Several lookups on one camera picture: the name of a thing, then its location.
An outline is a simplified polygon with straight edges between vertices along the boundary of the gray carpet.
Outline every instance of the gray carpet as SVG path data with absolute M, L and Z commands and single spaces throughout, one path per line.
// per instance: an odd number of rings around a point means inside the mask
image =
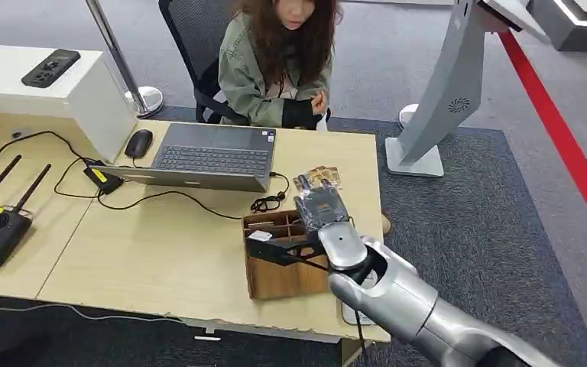
M 187 120 L 192 110 L 168 108 L 158 118 Z M 382 207 L 393 223 L 386 244 L 443 298 L 564 365 L 587 366 L 587 329 L 502 132 L 458 128 L 440 144 L 445 177 L 430 179 L 386 172 L 383 139 L 398 133 L 397 124 L 338 118 L 329 128 L 377 135 Z M 0 311 L 0 346 L 40 331 L 54 335 L 36 365 L 44 367 L 331 366 L 339 358 L 338 346 L 322 343 L 222 333 L 215 344 L 195 341 L 199 330 L 171 323 L 87 321 L 69 310 Z M 368 353 L 373 367 L 429 365 L 397 342 Z
M 442 298 L 564 365 L 587 366 L 587 329 L 503 132 L 456 129 L 439 144 L 445 177 L 433 179 L 386 171 L 396 123 L 335 119 L 329 129 L 377 135 L 381 206 L 393 223 L 385 243 Z M 377 366 L 429 365 L 398 343 L 371 355 Z

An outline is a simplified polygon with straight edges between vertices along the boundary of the cable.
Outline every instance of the cable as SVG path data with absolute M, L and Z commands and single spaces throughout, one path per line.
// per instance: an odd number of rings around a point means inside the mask
M 251 211 L 253 213 L 266 213 L 271 210 L 276 210 L 280 208 L 280 205 L 287 198 L 287 192 L 289 191 L 289 179 L 287 176 L 283 174 L 279 174 L 278 172 L 271 172 L 269 173 L 269 177 L 282 177 L 287 180 L 287 188 L 284 191 L 278 191 L 276 195 L 262 197 L 257 199 L 256 201 L 251 204 Z M 269 203 L 276 203 L 277 205 L 273 208 L 269 207 Z
M 368 358 L 368 352 L 365 350 L 365 338 L 363 337 L 363 327 L 361 326 L 361 317 L 358 315 L 358 311 L 355 310 L 356 327 L 358 329 L 358 340 L 361 342 L 361 351 L 363 352 L 363 362 L 365 367 L 370 366 L 370 359 Z
M 156 319 L 145 319 L 142 317 L 132 317 L 132 316 L 102 316 L 102 317 L 92 317 L 92 316 L 87 316 L 84 313 L 81 313 L 79 310 L 77 310 L 75 307 L 69 305 L 69 304 L 41 304 L 39 306 L 34 306 L 34 307 L 29 307 L 29 308 L 7 308 L 7 307 L 0 307 L 0 311 L 8 311 L 8 312 L 28 312 L 28 311 L 33 311 L 33 310 L 39 310 L 41 308 L 47 308 L 47 307 L 65 307 L 65 308 L 70 308 L 71 310 L 73 310 L 73 312 L 77 313 L 78 315 L 80 315 L 81 317 L 87 319 L 87 320 L 94 320 L 94 321 L 99 321 L 99 320 L 108 320 L 108 319 L 124 319 L 124 320 L 137 320 L 137 321 L 147 321 L 149 323 L 153 323 L 156 321 L 169 321 L 172 323 L 180 323 L 181 325 L 187 326 L 186 323 L 184 323 L 181 320 L 178 319 L 171 319 L 169 317 L 160 317 L 160 318 L 156 318 Z
M 293 259 L 295 261 L 298 261 L 301 264 L 309 265 L 312 268 L 317 268 L 317 269 L 329 272 L 329 269 L 327 267 L 322 266 L 322 265 L 318 265 L 317 263 L 309 261 L 309 260 L 305 260 L 304 258 L 299 258 L 297 256 L 294 256 Z
M 83 156 L 79 155 L 78 152 L 75 151 L 75 149 L 73 149 L 73 146 L 69 143 L 68 140 L 66 140 L 65 138 L 62 138 L 61 136 L 59 136 L 58 134 L 56 134 L 55 132 L 52 132 L 50 130 L 46 130 L 45 132 L 36 132 L 34 134 L 30 134 L 28 136 L 24 136 L 23 138 L 19 138 L 19 139 L 15 139 L 13 141 L 9 141 L 7 143 L 5 143 L 2 147 L 0 147 L 0 154 L 10 145 L 13 145 L 14 143 L 18 143 L 20 141 L 24 141 L 24 140 L 28 140 L 30 138 L 34 138 L 35 136 L 39 136 L 39 135 L 44 135 L 44 134 L 52 134 L 55 135 L 57 138 L 59 138 L 61 141 L 63 141 L 64 143 L 66 143 L 66 146 L 68 146 L 69 150 L 71 151 L 71 153 L 75 154 L 76 157 L 78 157 L 80 160 L 82 160 L 84 162 L 85 165 L 88 166 L 88 159 L 84 158 Z
M 91 162 L 95 162 L 95 160 L 91 159 L 91 158 L 77 158 L 75 161 L 73 161 L 71 164 L 69 164 L 69 167 L 66 168 L 66 170 L 64 170 L 64 173 L 62 174 L 62 177 L 60 177 L 60 180 L 57 181 L 57 183 L 55 184 L 55 187 L 53 188 L 53 191 L 55 191 L 55 193 L 57 195 L 61 195 L 61 196 L 68 196 L 68 197 L 75 197 L 77 199 L 97 199 L 98 196 L 94 195 L 94 196 L 85 196 L 85 195 L 75 195 L 72 193 L 61 193 L 58 189 L 58 187 L 60 186 L 60 184 L 62 184 L 62 181 L 64 181 L 64 178 L 66 177 L 66 174 L 69 173 L 70 168 L 77 163 L 78 161 L 91 161 Z
M 204 209 L 205 211 L 212 213 L 216 216 L 220 216 L 222 218 L 226 218 L 226 219 L 233 219 L 233 220 L 242 220 L 241 217 L 237 217 L 237 216 L 227 216 L 226 214 L 221 214 L 221 213 L 217 213 L 215 210 L 210 209 L 209 207 L 203 205 L 200 201 L 198 201 L 196 198 L 194 198 L 193 196 L 188 195 L 187 193 L 182 193 L 180 191 L 166 191 L 164 193 L 157 193 L 155 195 L 150 195 L 150 196 L 146 196 L 142 199 L 136 200 L 135 203 L 127 205 L 127 206 L 122 206 L 122 207 L 116 207 L 116 206 L 110 206 L 107 205 L 105 203 L 102 202 L 102 195 L 104 195 L 104 193 L 101 191 L 100 193 L 98 193 L 98 196 L 96 197 L 98 199 L 98 203 L 100 203 L 100 205 L 104 206 L 105 208 L 111 209 L 111 210 L 127 210 L 130 208 L 133 208 L 134 206 L 137 206 L 138 204 L 144 202 L 145 200 L 149 200 L 155 197 L 159 197 L 159 196 L 165 196 L 167 194 L 170 193 L 175 193 L 177 195 L 181 195 L 181 196 L 185 196 L 188 199 L 194 201 L 195 203 L 197 203 L 199 206 L 201 206 L 202 209 Z

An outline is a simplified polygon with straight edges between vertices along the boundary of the black cable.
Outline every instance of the black cable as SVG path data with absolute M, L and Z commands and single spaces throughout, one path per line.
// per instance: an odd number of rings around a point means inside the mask
M 130 205 L 127 205 L 127 206 L 122 206 L 122 207 L 110 206 L 110 205 L 107 205 L 107 204 L 103 203 L 103 202 L 102 202 L 102 195 L 103 195 L 104 193 L 103 193 L 102 191 L 98 193 L 97 199 L 98 199 L 98 202 L 99 202 L 99 203 L 100 203 L 102 206 L 104 206 L 105 208 L 112 209 L 112 210 L 127 210 L 127 209 L 130 209 L 130 208 L 133 208 L 134 206 L 137 206 L 138 204 L 140 204 L 140 203 L 144 202 L 145 200 L 149 200 L 149 199 L 152 199 L 152 198 L 154 198 L 154 197 L 165 196 L 165 195 L 167 195 L 167 194 L 170 194 L 170 193 L 175 193 L 175 194 L 177 194 L 177 195 L 185 196 L 185 197 L 187 197 L 188 199 L 190 199 L 190 200 L 194 201 L 195 203 L 197 203 L 197 204 L 198 204 L 199 206 L 201 206 L 201 207 L 202 207 L 202 209 L 204 209 L 205 211 L 207 211 L 207 212 L 209 212 L 209 213 L 212 213 L 212 214 L 214 214 L 214 215 L 216 215 L 216 216 L 220 216 L 220 217 L 222 217 L 222 218 L 226 218 L 226 219 L 242 220 L 242 218 L 240 218 L 240 217 L 237 217 L 237 216 L 227 216 L 226 214 L 217 213 L 215 210 L 212 210 L 212 209 L 210 209 L 209 207 L 207 207 L 207 206 L 203 205 L 203 204 L 202 204 L 200 201 L 198 201 L 198 200 L 197 200 L 196 198 L 194 198 L 193 196 L 190 196 L 190 195 L 188 195 L 187 193 L 182 193 L 182 192 L 180 192 L 180 191 L 166 191 L 166 192 L 164 192 L 164 193 L 157 193 L 157 194 L 155 194 L 155 195 L 146 196 L 146 197 L 144 197 L 144 198 L 142 198 L 142 199 L 136 200 L 136 202 L 135 202 L 135 203 L 133 203 L 133 204 L 130 204 Z
M 309 261 L 309 260 L 305 260 L 304 258 L 299 258 L 299 257 L 297 257 L 297 256 L 294 256 L 293 258 L 294 258 L 296 261 L 298 261 L 298 262 L 300 262 L 300 263 L 302 263 L 302 264 L 305 264 L 305 265 L 309 265 L 309 266 L 311 266 L 312 268 L 317 268 L 317 269 L 320 269 L 320 270 L 323 270 L 323 271 L 327 271 L 327 272 L 329 272 L 329 269 L 328 269 L 327 267 L 325 267 L 325 266 L 322 266 L 322 265 L 318 265 L 318 264 L 317 264 L 317 263 L 315 263 L 315 262 L 312 262 L 312 261 Z
M 9 141 L 7 143 L 5 143 L 2 147 L 0 147 L 0 154 L 10 145 L 13 145 L 14 143 L 18 143 L 20 141 L 24 141 L 24 140 L 28 140 L 30 138 L 34 138 L 35 136 L 39 136 L 39 135 L 44 135 L 44 134 L 52 134 L 55 135 L 57 138 L 59 138 L 61 141 L 63 141 L 64 143 L 66 143 L 66 146 L 68 146 L 69 150 L 71 151 L 71 153 L 75 154 L 76 157 L 79 158 L 79 160 L 81 160 L 82 162 L 84 162 L 84 164 L 86 166 L 88 166 L 88 159 L 84 158 L 83 156 L 79 155 L 78 152 L 75 151 L 75 149 L 73 149 L 73 146 L 69 143 L 68 140 L 66 140 L 65 138 L 62 138 L 61 136 L 59 136 L 58 134 L 56 134 L 55 132 L 52 132 L 50 130 L 46 130 L 45 132 L 35 132 L 34 134 L 30 134 L 28 136 L 24 136 L 23 138 L 19 138 L 19 139 L 15 139 L 13 141 Z
M 95 162 L 95 160 L 90 159 L 90 158 L 84 158 L 87 161 L 91 161 L 91 162 Z M 71 164 L 69 164 L 69 167 L 66 168 L 66 170 L 64 170 L 64 173 L 62 174 L 62 177 L 60 177 L 60 180 L 57 181 L 57 183 L 55 184 L 55 187 L 53 188 L 53 191 L 55 191 L 55 193 L 57 195 L 61 195 L 61 196 L 68 196 L 68 197 L 75 197 L 77 199 L 97 199 L 98 196 L 84 196 L 84 195 L 75 195 L 72 193 L 61 193 L 57 188 L 60 186 L 60 184 L 62 184 L 62 181 L 64 181 L 64 178 L 66 177 L 66 174 L 69 173 L 70 168 L 77 163 L 78 161 L 83 160 L 82 158 L 76 158 L 75 161 L 73 161 Z
M 363 362 L 366 367 L 370 366 L 370 359 L 368 358 L 368 352 L 365 351 L 365 338 L 363 337 L 363 327 L 361 326 L 361 317 L 358 315 L 358 311 L 355 310 L 356 327 L 358 329 L 358 340 L 361 342 L 361 351 L 363 352 Z
M 272 210 L 276 210 L 280 208 L 282 202 L 287 198 L 287 192 L 289 191 L 289 179 L 287 176 L 283 174 L 279 174 L 278 172 L 271 172 L 269 173 L 269 177 L 282 177 L 287 180 L 287 188 L 284 191 L 278 191 L 276 195 L 271 195 L 267 197 L 262 197 L 257 199 L 256 201 L 251 204 L 251 211 L 253 213 L 266 213 Z M 269 207 L 269 203 L 276 203 L 275 207 Z

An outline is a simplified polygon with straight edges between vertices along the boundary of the laptop keyboard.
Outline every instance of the laptop keyboard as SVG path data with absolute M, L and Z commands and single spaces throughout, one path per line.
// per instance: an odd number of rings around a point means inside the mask
M 216 149 L 166 146 L 158 156 L 157 168 L 222 174 L 267 173 L 268 152 L 239 149 Z

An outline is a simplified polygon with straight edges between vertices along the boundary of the red floor line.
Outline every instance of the red floor line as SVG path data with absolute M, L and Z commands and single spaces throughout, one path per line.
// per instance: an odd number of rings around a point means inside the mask
M 587 159 L 575 137 L 563 120 L 555 103 L 543 86 L 537 72 L 525 56 L 514 35 L 508 31 L 499 34 L 505 50 L 516 69 L 543 126 L 553 140 L 559 156 L 570 172 L 572 180 L 587 204 Z

